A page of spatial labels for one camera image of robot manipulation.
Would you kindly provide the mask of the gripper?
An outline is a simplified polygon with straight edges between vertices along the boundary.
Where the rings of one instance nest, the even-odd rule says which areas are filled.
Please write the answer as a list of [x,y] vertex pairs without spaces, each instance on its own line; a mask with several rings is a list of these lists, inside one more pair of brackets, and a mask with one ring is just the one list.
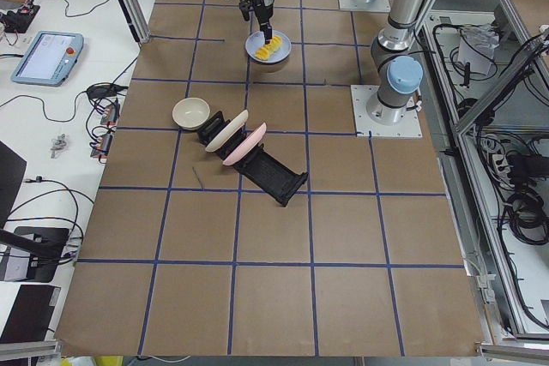
[[[252,0],[254,15],[259,24],[264,37],[264,43],[267,44],[273,38],[272,27],[269,20],[274,13],[275,0]],[[238,0],[238,8],[245,21],[250,20],[250,0]]]

